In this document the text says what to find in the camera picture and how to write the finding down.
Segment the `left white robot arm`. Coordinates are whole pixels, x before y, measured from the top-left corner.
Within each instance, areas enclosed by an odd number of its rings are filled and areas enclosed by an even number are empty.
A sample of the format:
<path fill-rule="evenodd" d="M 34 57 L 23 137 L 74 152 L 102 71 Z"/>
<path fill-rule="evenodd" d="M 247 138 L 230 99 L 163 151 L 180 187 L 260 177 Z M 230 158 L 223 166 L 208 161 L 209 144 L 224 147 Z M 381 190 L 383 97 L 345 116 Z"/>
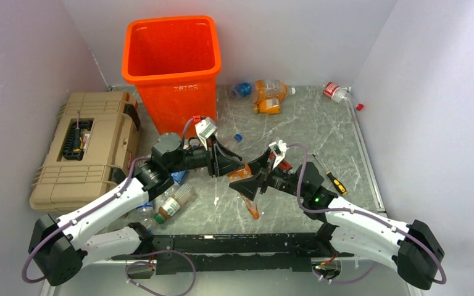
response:
<path fill-rule="evenodd" d="M 151 254 L 152 236 L 141 223 L 107 234 L 98 232 L 137 206 L 153 201 L 174 184 L 172 173 L 207 168 L 210 176 L 224 176 L 244 168 L 242 158 L 221 145 L 214 135 L 201 148 L 184 149 L 181 137 L 165 133 L 148 157 L 133 165 L 128 176 L 109 192 L 58 218 L 46 214 L 34 225 L 28 257 L 22 268 L 24 282 L 32 283 L 27 270 L 35 263 L 42 272 L 36 281 L 59 286 L 81 269 L 107 257 Z"/>

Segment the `red label bottle corner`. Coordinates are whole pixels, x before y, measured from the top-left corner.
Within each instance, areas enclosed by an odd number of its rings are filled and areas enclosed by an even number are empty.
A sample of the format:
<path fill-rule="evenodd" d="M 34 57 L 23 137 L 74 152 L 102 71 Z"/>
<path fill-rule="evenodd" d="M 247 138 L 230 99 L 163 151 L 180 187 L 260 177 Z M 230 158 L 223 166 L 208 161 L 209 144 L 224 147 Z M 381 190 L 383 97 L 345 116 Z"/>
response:
<path fill-rule="evenodd" d="M 330 81 L 325 85 L 323 94 L 332 101 L 347 108 L 356 111 L 364 109 L 363 103 L 360 103 L 346 88 L 340 87 L 334 82 Z"/>

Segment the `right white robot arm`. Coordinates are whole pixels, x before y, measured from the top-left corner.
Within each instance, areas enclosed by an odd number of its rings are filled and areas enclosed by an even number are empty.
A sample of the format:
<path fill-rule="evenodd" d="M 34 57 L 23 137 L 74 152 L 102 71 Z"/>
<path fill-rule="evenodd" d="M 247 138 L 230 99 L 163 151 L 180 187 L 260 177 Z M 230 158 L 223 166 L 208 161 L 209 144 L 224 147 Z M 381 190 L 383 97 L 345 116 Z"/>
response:
<path fill-rule="evenodd" d="M 426 223 L 376 215 L 327 189 L 322 164 L 313 155 L 294 170 L 267 150 L 244 170 L 243 177 L 230 183 L 231 189 L 249 200 L 269 188 L 293 195 L 305 215 L 323 223 L 315 234 L 315 247 L 321 255 L 357 255 L 393 269 L 405 282 L 422 290 L 447 282 L 441 264 L 445 252 Z"/>

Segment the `pepsi bottle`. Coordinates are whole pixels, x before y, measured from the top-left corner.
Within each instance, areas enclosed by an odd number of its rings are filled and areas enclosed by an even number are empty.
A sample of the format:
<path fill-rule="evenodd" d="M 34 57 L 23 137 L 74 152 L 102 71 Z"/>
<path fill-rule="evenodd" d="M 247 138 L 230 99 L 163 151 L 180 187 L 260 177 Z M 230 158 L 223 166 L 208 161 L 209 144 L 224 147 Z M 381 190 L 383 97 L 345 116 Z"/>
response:
<path fill-rule="evenodd" d="M 240 154 L 241 153 L 241 142 L 243 140 L 243 137 L 241 134 L 237 133 L 234 136 L 232 136 L 231 139 L 227 141 L 225 144 L 225 147 L 234 152 L 235 154 Z"/>

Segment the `orange tea bottle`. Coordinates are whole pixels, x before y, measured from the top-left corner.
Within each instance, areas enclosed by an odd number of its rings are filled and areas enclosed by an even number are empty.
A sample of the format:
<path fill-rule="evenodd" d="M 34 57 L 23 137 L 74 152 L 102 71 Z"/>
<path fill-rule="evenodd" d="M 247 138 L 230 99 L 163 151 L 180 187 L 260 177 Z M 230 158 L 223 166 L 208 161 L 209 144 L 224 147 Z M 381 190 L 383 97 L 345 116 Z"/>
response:
<path fill-rule="evenodd" d="M 260 213 L 257 208 L 257 203 L 250 199 L 254 183 L 253 181 L 249 180 L 252 178 L 252 171 L 249 165 L 245 163 L 244 168 L 228 173 L 227 177 L 231 183 L 238 183 L 237 190 L 240 194 L 240 197 L 244 200 L 248 212 L 255 220 L 258 220 L 260 218 Z"/>

